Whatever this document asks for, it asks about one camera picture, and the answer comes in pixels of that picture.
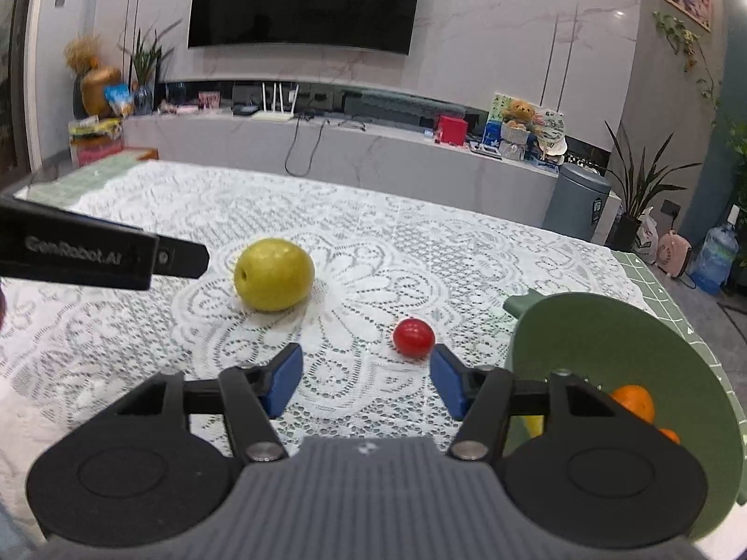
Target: power outlet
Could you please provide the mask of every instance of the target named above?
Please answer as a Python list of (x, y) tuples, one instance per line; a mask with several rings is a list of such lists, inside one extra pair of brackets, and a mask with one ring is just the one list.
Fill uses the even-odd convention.
[(680, 208), (681, 206), (679, 204), (671, 202), (670, 200), (665, 200), (661, 205), (661, 212), (665, 215), (669, 215), (671, 220), (674, 221), (680, 214)]

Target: green bowl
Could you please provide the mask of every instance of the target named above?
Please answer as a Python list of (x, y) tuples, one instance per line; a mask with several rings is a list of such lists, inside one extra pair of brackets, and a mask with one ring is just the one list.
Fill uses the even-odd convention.
[(541, 381), (565, 368), (606, 392), (628, 384), (649, 391), (655, 426), (677, 432), (708, 480), (690, 539), (721, 524), (738, 496), (743, 502), (737, 417), (718, 378), (680, 335), (643, 310), (588, 293), (531, 290), (503, 309), (519, 319), (506, 362), (518, 377)]

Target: lace floral pattern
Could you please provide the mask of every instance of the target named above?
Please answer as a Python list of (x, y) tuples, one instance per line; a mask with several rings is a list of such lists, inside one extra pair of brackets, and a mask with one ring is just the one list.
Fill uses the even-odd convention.
[[(648, 310), (606, 248), (431, 203), (221, 168), (149, 162), (75, 210), (207, 245), (199, 280), (154, 278), (147, 293), (12, 281), (0, 374), (65, 428), (156, 372), (211, 378), (262, 364), (286, 343), (304, 377), (274, 422), (290, 449), (310, 434), (430, 435), (455, 425), (391, 330), (409, 315), (469, 364), (502, 365), (515, 321), (503, 301), (529, 288), (600, 293)], [(278, 314), (240, 302), (233, 268), (261, 237), (311, 254), (309, 300)], [(220, 420), (193, 430), (225, 449)]]

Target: trash can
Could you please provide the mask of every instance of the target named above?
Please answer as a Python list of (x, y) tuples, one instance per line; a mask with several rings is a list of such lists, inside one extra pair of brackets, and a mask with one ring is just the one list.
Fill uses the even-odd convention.
[(610, 181), (577, 164), (563, 164), (543, 229), (589, 242), (610, 195)]

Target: water bottle jug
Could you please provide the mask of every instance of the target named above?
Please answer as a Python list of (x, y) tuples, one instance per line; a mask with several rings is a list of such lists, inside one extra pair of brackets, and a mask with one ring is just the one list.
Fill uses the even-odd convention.
[(692, 281), (698, 288), (711, 295), (719, 293), (721, 285), (729, 277), (731, 263), (740, 250), (737, 231), (734, 228), (739, 214), (739, 207), (733, 206), (727, 222), (708, 232), (692, 271)]

